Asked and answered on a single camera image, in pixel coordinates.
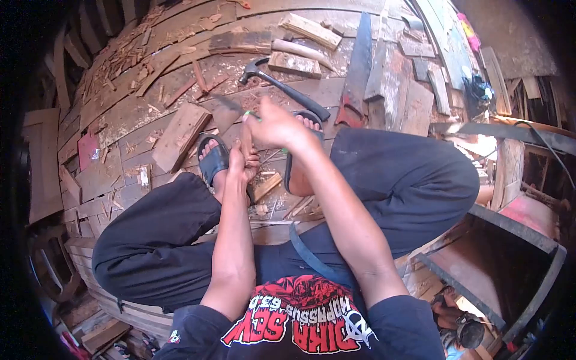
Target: wooden beam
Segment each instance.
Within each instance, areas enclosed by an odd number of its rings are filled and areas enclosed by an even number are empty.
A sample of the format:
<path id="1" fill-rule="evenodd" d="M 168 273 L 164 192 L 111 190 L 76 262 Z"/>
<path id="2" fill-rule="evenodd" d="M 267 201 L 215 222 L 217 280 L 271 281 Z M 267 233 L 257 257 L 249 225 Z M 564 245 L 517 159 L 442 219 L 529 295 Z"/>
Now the wooden beam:
<path id="1" fill-rule="evenodd" d="M 336 47 L 338 47 L 338 44 L 342 40 L 341 36 L 334 34 L 328 29 L 324 29 L 322 25 L 317 22 L 293 13 L 289 13 L 280 20 L 278 26 L 312 39 L 333 51 L 336 50 Z"/>

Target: slipper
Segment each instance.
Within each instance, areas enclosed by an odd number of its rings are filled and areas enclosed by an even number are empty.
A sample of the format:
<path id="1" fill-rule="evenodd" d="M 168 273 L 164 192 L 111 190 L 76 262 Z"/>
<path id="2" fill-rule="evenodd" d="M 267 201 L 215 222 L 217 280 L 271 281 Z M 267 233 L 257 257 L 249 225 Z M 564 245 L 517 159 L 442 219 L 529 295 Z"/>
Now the slipper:
<path id="1" fill-rule="evenodd" d="M 218 146 L 212 148 L 210 152 L 200 160 L 200 155 L 202 155 L 202 149 L 206 147 L 208 141 L 216 140 Z M 198 164 L 200 166 L 200 171 L 202 176 L 208 182 L 209 186 L 213 186 L 214 176 L 216 173 L 222 170 L 226 170 L 229 167 L 230 151 L 224 141 L 217 135 L 206 135 L 198 145 Z M 246 187 L 246 193 L 250 199 L 250 206 L 254 205 L 254 190 L 252 186 L 248 184 Z"/>
<path id="2" fill-rule="evenodd" d="M 304 119 L 308 119 L 308 120 L 312 121 L 312 123 L 320 125 L 320 130 L 322 130 L 322 121 L 320 121 L 320 118 L 318 118 L 318 116 L 316 116 L 315 113 L 307 111 L 307 110 L 300 110 L 300 111 L 293 111 L 292 115 L 294 115 L 294 116 L 301 115 Z M 323 132 L 316 131 L 312 128 L 308 128 L 308 129 L 310 129 L 310 131 L 312 133 L 314 133 L 314 135 L 316 135 L 316 137 L 318 137 L 320 142 L 322 142 L 324 140 L 324 133 Z M 292 154 L 288 153 L 288 156 L 286 158 L 286 170 L 284 171 L 284 188 L 286 189 L 288 194 L 292 194 L 290 192 L 290 189 L 288 189 L 288 184 L 290 183 L 290 172 L 291 171 L 292 171 Z"/>

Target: wood piece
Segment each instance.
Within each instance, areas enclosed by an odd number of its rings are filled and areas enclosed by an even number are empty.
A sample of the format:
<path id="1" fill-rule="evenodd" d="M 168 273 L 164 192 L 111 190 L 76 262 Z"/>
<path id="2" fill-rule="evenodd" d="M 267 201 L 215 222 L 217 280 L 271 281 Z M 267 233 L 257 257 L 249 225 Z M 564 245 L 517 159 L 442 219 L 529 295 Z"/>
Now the wood piece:
<path id="1" fill-rule="evenodd" d="M 434 94 L 414 80 L 410 80 L 400 132 L 428 136 Z"/>
<path id="2" fill-rule="evenodd" d="M 80 205 L 82 203 L 82 188 L 64 165 L 60 165 L 59 170 L 60 178 L 64 182 L 64 185 L 66 185 L 66 189 L 68 189 L 69 193 L 76 200 L 76 205 Z"/>
<path id="3" fill-rule="evenodd" d="M 307 78 L 320 79 L 322 77 L 320 64 L 317 60 L 303 58 L 287 52 L 274 51 L 268 61 L 268 68 Z"/>
<path id="4" fill-rule="evenodd" d="M 496 58 L 496 53 L 491 47 L 483 47 L 480 49 L 484 62 L 486 64 L 486 73 L 488 80 L 494 90 L 496 97 L 496 112 L 500 115 L 511 115 L 512 110 L 510 107 L 510 98 L 506 90 L 506 83 L 500 71 L 500 65 Z"/>
<path id="5" fill-rule="evenodd" d="M 305 58 L 317 60 L 319 64 L 324 65 L 330 70 L 334 71 L 333 65 L 330 60 L 322 54 L 320 51 L 316 51 L 304 45 L 289 43 L 288 41 L 276 39 L 272 42 L 272 49 L 277 51 L 289 52 L 291 54 L 296 54 L 303 56 Z"/>
<path id="6" fill-rule="evenodd" d="M 400 40 L 400 48 L 406 56 L 423 56 L 425 58 L 435 58 L 436 54 L 430 44 L 419 44 L 414 41 Z"/>
<path id="7" fill-rule="evenodd" d="M 265 182 L 258 185 L 254 189 L 254 202 L 258 202 L 264 195 L 269 193 L 273 188 L 275 188 L 282 181 L 282 176 L 276 173 L 269 177 Z"/>
<path id="8" fill-rule="evenodd" d="M 210 39 L 208 52 L 210 55 L 227 54 L 229 52 L 247 52 L 252 54 L 270 54 L 272 48 L 272 33 L 238 32 L 214 35 Z"/>
<path id="9" fill-rule="evenodd" d="M 32 167 L 30 224 L 63 210 L 58 179 L 56 141 L 60 109 L 43 109 L 24 115 L 22 136 L 29 143 Z"/>
<path id="10" fill-rule="evenodd" d="M 519 194 L 521 183 L 518 180 L 522 181 L 523 172 L 524 143 L 518 140 L 504 139 L 498 149 L 496 181 L 494 183 L 494 194 L 490 202 L 490 210 L 500 210 L 508 205 L 508 202 L 504 203 L 505 198 L 506 200 L 512 200 Z"/>
<path id="11" fill-rule="evenodd" d="M 108 36 L 116 36 L 122 30 L 120 9 L 115 0 L 96 0 L 100 20 Z"/>
<path id="12" fill-rule="evenodd" d="M 538 86 L 538 81 L 534 76 L 524 76 L 522 77 L 522 83 L 524 84 L 524 89 L 528 98 L 541 98 L 540 87 Z"/>
<path id="13" fill-rule="evenodd" d="M 338 47 L 338 44 L 342 40 L 341 36 L 334 34 L 330 30 L 324 29 L 322 25 L 317 22 L 308 20 L 293 13 L 289 13 L 286 17 L 280 20 L 278 25 L 312 39 L 330 50 L 336 50 L 336 47 Z"/>
<path id="14" fill-rule="evenodd" d="M 166 100 L 164 103 L 164 108 L 169 108 L 180 96 L 184 95 L 186 91 L 188 91 L 191 87 L 194 86 L 196 83 L 195 78 L 190 78 L 186 84 L 184 84 L 180 89 L 178 89 L 169 99 Z"/>
<path id="15" fill-rule="evenodd" d="M 442 78 L 442 71 L 439 67 L 428 69 L 428 77 L 434 89 L 438 112 L 450 116 L 450 104 L 448 103 L 448 93 L 446 93 L 446 83 L 444 83 L 444 78 Z"/>
<path id="16" fill-rule="evenodd" d="M 183 104 L 158 140 L 152 152 L 156 164 L 166 172 L 175 172 L 198 139 L 212 114 L 194 104 Z"/>
<path id="17" fill-rule="evenodd" d="M 54 77 L 58 102 L 63 112 L 68 112 L 71 107 L 70 92 L 66 82 L 66 68 L 64 64 L 64 28 L 60 30 L 54 41 Z"/>
<path id="18" fill-rule="evenodd" d="M 70 54 L 70 57 L 76 65 L 89 69 L 92 65 L 92 60 L 86 52 L 82 41 L 75 29 L 70 29 L 68 34 L 64 37 L 64 48 Z"/>

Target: man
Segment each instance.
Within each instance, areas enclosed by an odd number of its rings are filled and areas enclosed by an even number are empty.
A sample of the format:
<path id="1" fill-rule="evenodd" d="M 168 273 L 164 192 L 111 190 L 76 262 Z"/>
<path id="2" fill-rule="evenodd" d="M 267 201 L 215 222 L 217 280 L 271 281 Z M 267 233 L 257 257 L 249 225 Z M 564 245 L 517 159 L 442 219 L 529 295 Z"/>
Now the man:
<path id="1" fill-rule="evenodd" d="M 292 242 L 252 245 L 247 184 L 258 157 L 245 159 L 236 143 L 225 159 L 209 139 L 200 161 L 214 195 L 183 173 L 124 211 L 94 248 L 103 288 L 174 312 L 155 358 L 444 358 L 430 305 L 409 295 L 393 258 L 472 206 L 470 161 L 435 139 L 348 128 L 328 158 L 309 119 L 268 98 L 260 114 L 243 117 L 253 138 L 290 152 L 285 187 L 314 194 L 326 222 Z M 215 242 L 193 245 L 218 222 Z"/>

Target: wooden board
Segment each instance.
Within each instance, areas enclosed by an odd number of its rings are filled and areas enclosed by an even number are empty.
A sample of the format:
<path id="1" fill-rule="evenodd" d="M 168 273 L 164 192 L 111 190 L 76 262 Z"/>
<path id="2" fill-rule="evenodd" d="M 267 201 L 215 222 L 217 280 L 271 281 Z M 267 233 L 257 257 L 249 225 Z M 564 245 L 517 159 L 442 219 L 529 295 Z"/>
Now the wooden board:
<path id="1" fill-rule="evenodd" d="M 22 136 L 29 143 L 32 167 L 30 223 L 63 210 L 58 180 L 58 119 L 60 109 L 43 109 L 24 115 Z"/>
<path id="2" fill-rule="evenodd" d="M 506 83 L 502 77 L 496 54 L 491 47 L 483 47 L 480 49 L 480 52 L 484 58 L 484 64 L 486 64 L 488 80 L 496 97 L 496 112 L 501 115 L 511 115 L 510 98 L 508 97 Z"/>
<path id="3" fill-rule="evenodd" d="M 285 18 L 280 20 L 278 26 L 290 30 L 292 32 L 304 35 L 312 39 L 329 50 L 336 50 L 338 44 L 342 40 L 328 29 L 324 29 L 322 25 L 317 22 L 308 20 L 296 14 L 290 13 Z"/>
<path id="4" fill-rule="evenodd" d="M 442 70 L 434 66 L 432 69 L 428 69 L 428 77 L 434 89 L 438 112 L 450 116 L 450 104 L 448 102 L 448 93 L 446 92 L 446 83 L 444 83 L 444 78 L 442 77 Z"/>
<path id="5" fill-rule="evenodd" d="M 401 130 L 405 134 L 428 136 L 434 94 L 414 80 L 410 81 Z"/>
<path id="6" fill-rule="evenodd" d="M 82 187 L 82 198 L 86 201 L 122 187 L 121 176 L 120 150 L 114 147 L 108 152 L 104 164 L 93 161 L 88 168 L 76 175 L 76 181 Z"/>
<path id="7" fill-rule="evenodd" d="M 64 65 L 64 28 L 60 30 L 54 41 L 54 77 L 58 102 L 63 112 L 68 112 L 71 107 L 70 92 L 66 83 L 66 68 Z"/>
<path id="8" fill-rule="evenodd" d="M 268 68 L 307 78 L 320 79 L 322 77 L 320 64 L 317 60 L 303 58 L 287 52 L 274 51 L 268 61 Z"/>
<path id="9" fill-rule="evenodd" d="M 210 55 L 229 52 L 248 52 L 252 54 L 270 54 L 272 51 L 272 33 L 261 32 L 227 32 L 215 35 L 210 39 Z"/>
<path id="10" fill-rule="evenodd" d="M 194 104 L 183 104 L 158 140 L 152 157 L 166 172 L 175 172 L 212 114 Z"/>

